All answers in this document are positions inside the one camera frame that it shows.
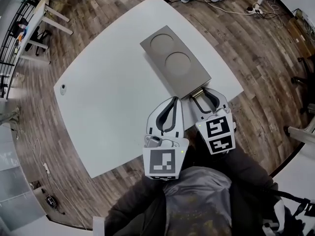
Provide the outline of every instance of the metal railing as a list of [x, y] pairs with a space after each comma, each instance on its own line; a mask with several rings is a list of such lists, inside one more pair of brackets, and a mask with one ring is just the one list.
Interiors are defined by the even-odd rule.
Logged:
[[16, 22], [25, 18], [27, 22], [32, 18], [32, 10], [37, 6], [38, 0], [23, 0], [15, 14], [0, 47], [0, 98], [7, 98], [10, 85], [10, 76], [15, 68], [18, 40], [13, 36], [12, 29]]

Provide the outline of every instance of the gray cloth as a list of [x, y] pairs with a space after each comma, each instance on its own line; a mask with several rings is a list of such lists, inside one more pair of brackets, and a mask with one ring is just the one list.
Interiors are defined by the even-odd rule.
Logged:
[[190, 167], [180, 174], [180, 180], [167, 183], [167, 236], [230, 236], [231, 180], [210, 168]]
[[19, 122], [19, 108], [16, 108], [11, 113], [0, 114], [0, 125], [9, 122], [12, 124], [18, 124]]

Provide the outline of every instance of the black chair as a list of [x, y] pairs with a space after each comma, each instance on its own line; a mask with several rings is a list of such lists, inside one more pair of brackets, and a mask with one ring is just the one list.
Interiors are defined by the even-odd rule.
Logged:
[[[313, 62], [315, 71], [315, 55], [312, 55], [311, 57], [309, 57], [309, 59]], [[298, 58], [298, 61], [303, 62], [307, 78], [304, 79], [300, 77], [293, 77], [291, 78], [291, 82], [293, 84], [300, 82], [307, 86], [307, 97], [303, 101], [303, 107], [300, 109], [300, 113], [303, 114], [307, 110], [311, 110], [312, 112], [314, 111], [313, 108], [315, 104], [315, 73], [310, 71], [310, 68], [304, 58]]]
[[[34, 33], [32, 34], [31, 36], [31, 40], [32, 41], [35, 41], [37, 43], [40, 43], [42, 44], [44, 39], [47, 37], [47, 36], [51, 36], [51, 32], [48, 31], [48, 30], [45, 30], [44, 32], [42, 32], [41, 34], [38, 33], [38, 30], [39, 30], [39, 26], [37, 26], [36, 30], [34, 31]], [[27, 52], [30, 48], [32, 47], [32, 44], [27, 44], [26, 47], [25, 47], [25, 51]], [[38, 50], [39, 50], [39, 46], [37, 46], [36, 48], [36, 56], [38, 56]]]

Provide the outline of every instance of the gray box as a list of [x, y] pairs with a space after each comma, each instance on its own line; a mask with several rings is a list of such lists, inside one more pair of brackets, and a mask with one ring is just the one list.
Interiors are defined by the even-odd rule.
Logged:
[[180, 99], [211, 77], [180, 38], [164, 26], [140, 43]]

